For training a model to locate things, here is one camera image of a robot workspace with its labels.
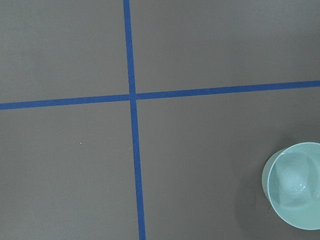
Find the light green bowl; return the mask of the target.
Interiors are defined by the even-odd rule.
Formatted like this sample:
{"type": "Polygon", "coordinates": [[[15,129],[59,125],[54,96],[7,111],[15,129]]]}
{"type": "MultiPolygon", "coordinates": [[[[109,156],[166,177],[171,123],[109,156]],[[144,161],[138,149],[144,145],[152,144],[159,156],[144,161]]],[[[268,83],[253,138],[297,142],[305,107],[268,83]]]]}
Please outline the light green bowl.
{"type": "Polygon", "coordinates": [[[301,230],[320,228],[320,145],[302,142],[274,153],[261,184],[276,214],[301,230]]]}

